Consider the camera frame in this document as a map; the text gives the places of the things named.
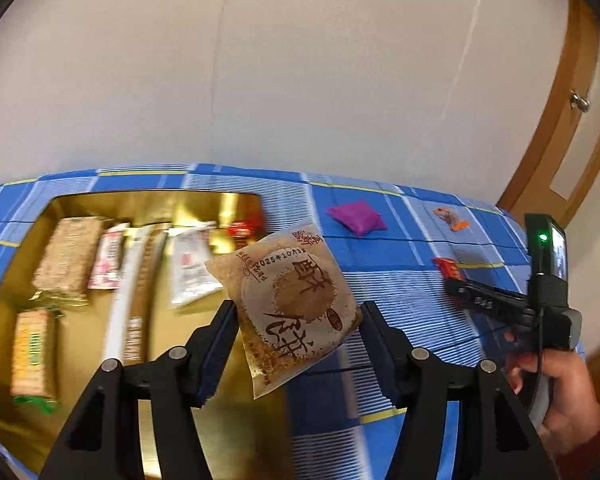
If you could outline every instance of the gold box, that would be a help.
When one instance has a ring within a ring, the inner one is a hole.
[[[133,227],[172,222],[174,228],[215,221],[210,236],[216,254],[233,251],[234,241],[222,227],[262,214],[254,194],[188,190],[143,190],[87,193],[53,199],[32,225],[0,284],[0,441],[14,456],[39,472],[62,425],[100,365],[112,291],[90,290],[90,304],[67,310],[58,322],[56,373],[60,407],[52,415],[35,406],[11,401],[11,351],[16,314],[33,295],[31,280],[59,219],[103,216],[129,221]],[[224,289],[177,311],[170,305],[168,240],[158,269],[148,334],[149,358],[186,343],[199,326],[208,324]],[[292,478],[290,428],[283,388],[253,400],[251,375],[242,348],[234,343],[216,395],[193,410],[209,468],[215,479]],[[139,405],[142,464],[147,478],[160,478],[149,401]]]

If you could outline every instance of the table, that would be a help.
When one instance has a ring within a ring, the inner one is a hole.
[[[319,225],[360,302],[375,300],[388,323],[441,359],[502,364],[504,327],[458,310],[433,257],[453,258],[467,278],[526,292],[526,237],[506,211],[459,196],[382,182],[213,164],[134,166],[50,174],[0,186],[0,279],[24,235],[56,196],[107,190],[197,189],[262,196],[268,231],[310,218]],[[366,201],[387,231],[357,238],[325,214]],[[433,210],[449,207],[470,226],[453,232]],[[287,386],[294,466],[300,479],[382,479],[404,414],[378,388],[360,335]],[[438,477],[449,478],[458,406],[448,406]]]

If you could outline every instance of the purple bag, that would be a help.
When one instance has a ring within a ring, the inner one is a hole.
[[[330,207],[326,213],[357,236],[364,236],[376,229],[383,231],[387,229],[380,213],[363,200]]]

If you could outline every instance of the yellow stripe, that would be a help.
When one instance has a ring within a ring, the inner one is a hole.
[[[500,211],[498,211],[496,209],[487,209],[485,207],[478,207],[475,205],[468,205],[467,207],[469,209],[477,209],[478,211],[486,211],[487,213],[493,213],[494,215],[504,216]]]
[[[184,175],[184,170],[129,170],[129,171],[99,171],[98,176],[122,175]]]
[[[16,242],[8,242],[7,240],[0,240],[0,245],[5,245],[7,247],[19,247],[20,244]]]
[[[390,416],[400,415],[401,413],[406,412],[406,408],[400,408],[400,410],[396,410],[395,408],[391,408],[390,410],[384,410],[384,412],[371,413],[370,415],[363,415],[360,417],[360,424],[368,424],[370,422],[375,422],[376,420],[382,420],[383,418],[389,418]]]
[[[382,193],[385,195],[402,196],[400,193],[396,193],[394,191],[385,191],[384,189],[373,189],[371,187],[347,186],[346,184],[325,184],[323,182],[308,182],[308,184],[312,184],[313,186],[341,187],[343,189],[357,189],[359,191],[371,191],[374,193]]]
[[[14,182],[7,182],[4,186],[13,186],[14,184],[26,184],[27,182],[35,182],[36,178],[25,178],[23,180],[15,180]]]
[[[504,264],[499,262],[497,264],[458,264],[460,269],[497,269],[498,267],[504,267]]]

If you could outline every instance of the doorknob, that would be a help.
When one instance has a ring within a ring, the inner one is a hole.
[[[571,108],[577,108],[583,114],[589,111],[590,103],[585,98],[580,97],[575,90],[571,90],[571,97],[569,98]]]

